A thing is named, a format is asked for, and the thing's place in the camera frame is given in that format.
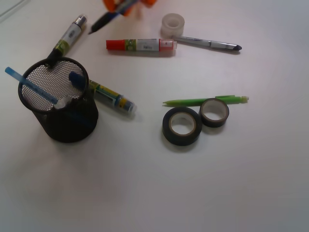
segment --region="pen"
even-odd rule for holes
[[[36,92],[37,94],[39,94],[41,97],[45,98],[46,100],[48,100],[52,104],[58,103],[57,98],[53,97],[52,95],[50,95],[49,93],[47,93],[46,91],[44,91],[43,89],[41,89],[40,87],[38,87],[37,85],[32,83],[31,81],[29,81],[28,79],[24,78],[21,74],[17,73],[16,71],[11,69],[10,67],[7,67],[5,69],[5,72],[7,74],[9,74],[10,76],[14,77],[20,83],[22,83],[25,86],[27,86],[28,88],[32,89],[34,92]]]
[[[239,103],[247,103],[249,97],[242,96],[236,97],[235,95],[226,95],[226,96],[216,96],[215,98],[224,101],[226,104],[239,104]],[[181,106],[199,106],[202,105],[205,99],[186,99],[186,100],[172,100],[163,102],[166,105],[181,105]]]
[[[239,51],[242,49],[242,47],[237,44],[223,43],[211,40],[201,40],[184,36],[172,36],[172,39],[183,43],[200,45],[203,47],[211,47],[216,49],[224,49],[228,51]]]
[[[102,27],[111,22],[114,18],[116,18],[119,14],[123,14],[127,9],[129,9],[132,5],[134,5],[138,0],[125,0],[121,4],[118,5],[115,12],[107,12],[103,15],[95,24],[91,27],[91,31],[89,35],[100,30]]]

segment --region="black mesh pen holder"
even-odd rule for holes
[[[54,104],[21,83],[18,86],[19,98],[51,138],[63,143],[80,141],[91,134],[98,120],[98,109],[88,89],[88,74],[80,63],[70,58],[57,59],[53,68],[48,68],[48,61],[44,59],[34,64],[24,77],[56,99],[70,96],[71,101],[64,108],[56,109]],[[72,85],[69,80],[71,72],[79,75],[79,81],[84,83],[82,88]]]

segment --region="tape roll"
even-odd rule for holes
[[[173,130],[172,123],[179,118],[193,122],[194,127],[189,133],[179,134]],[[198,139],[202,125],[200,116],[194,110],[187,107],[176,107],[169,110],[163,118],[163,134],[171,144],[187,146]]]
[[[184,18],[180,14],[167,14],[162,19],[162,34],[168,37],[183,34]]]
[[[210,119],[206,116],[207,113],[214,113],[220,117],[220,119],[214,120]],[[225,124],[228,116],[229,116],[229,109],[227,104],[217,98],[209,98],[203,102],[201,108],[199,110],[199,115],[203,124],[207,127],[217,128],[221,127]]]

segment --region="blue pen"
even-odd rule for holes
[[[24,84],[28,88],[32,89],[34,92],[39,94],[41,97],[45,98],[46,100],[50,101],[52,104],[57,104],[58,99],[38,87],[37,85],[33,84],[31,81],[28,79],[24,78],[22,75],[11,69],[10,67],[7,67],[5,69],[5,72],[9,74],[10,76],[14,77],[17,81],[20,83]]]

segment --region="clear tape roll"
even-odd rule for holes
[[[170,13],[163,17],[161,32],[163,35],[181,36],[183,34],[184,18],[180,14]]]

